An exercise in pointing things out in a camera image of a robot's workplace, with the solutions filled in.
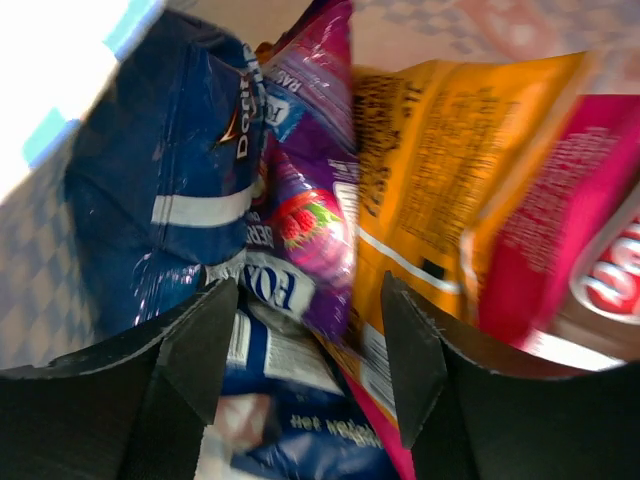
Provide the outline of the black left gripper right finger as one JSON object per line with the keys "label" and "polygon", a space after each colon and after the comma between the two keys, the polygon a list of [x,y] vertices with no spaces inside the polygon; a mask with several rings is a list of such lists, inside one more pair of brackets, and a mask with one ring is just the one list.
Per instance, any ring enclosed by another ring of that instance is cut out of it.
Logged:
{"label": "black left gripper right finger", "polygon": [[635,479],[639,366],[588,372],[506,345],[386,274],[397,421],[420,479]]}

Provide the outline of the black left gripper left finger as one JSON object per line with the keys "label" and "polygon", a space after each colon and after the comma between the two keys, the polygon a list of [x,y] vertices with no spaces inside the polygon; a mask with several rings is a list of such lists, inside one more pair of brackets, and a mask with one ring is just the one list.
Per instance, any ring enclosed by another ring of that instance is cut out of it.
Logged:
{"label": "black left gripper left finger", "polygon": [[191,479],[237,307],[231,280],[43,367],[1,374],[5,479]]}

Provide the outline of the purple Fox's candy bag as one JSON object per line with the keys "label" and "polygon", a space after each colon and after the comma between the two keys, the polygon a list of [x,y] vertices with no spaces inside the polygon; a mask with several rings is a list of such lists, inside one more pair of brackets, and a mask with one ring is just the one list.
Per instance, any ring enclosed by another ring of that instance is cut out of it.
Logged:
{"label": "purple Fox's candy bag", "polygon": [[242,285],[331,341],[348,328],[359,161],[349,1],[314,1],[263,64],[265,140]]}

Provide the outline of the blue Doritos chip bag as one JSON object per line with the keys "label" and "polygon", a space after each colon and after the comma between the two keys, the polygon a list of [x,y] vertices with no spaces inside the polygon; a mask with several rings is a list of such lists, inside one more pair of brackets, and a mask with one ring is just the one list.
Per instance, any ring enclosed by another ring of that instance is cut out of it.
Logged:
{"label": "blue Doritos chip bag", "polygon": [[252,49],[177,12],[163,13],[122,64],[65,174],[103,335],[239,277],[265,101]]}

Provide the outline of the blue checkered paper bag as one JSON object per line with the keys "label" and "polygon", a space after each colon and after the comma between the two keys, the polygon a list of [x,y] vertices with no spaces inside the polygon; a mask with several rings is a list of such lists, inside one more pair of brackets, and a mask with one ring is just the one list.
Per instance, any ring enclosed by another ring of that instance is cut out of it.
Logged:
{"label": "blue checkered paper bag", "polygon": [[[93,340],[61,179],[65,146],[162,1],[1,5],[1,364],[42,365]],[[524,61],[602,53],[598,93],[639,90],[635,1],[357,1],[357,64]]]}

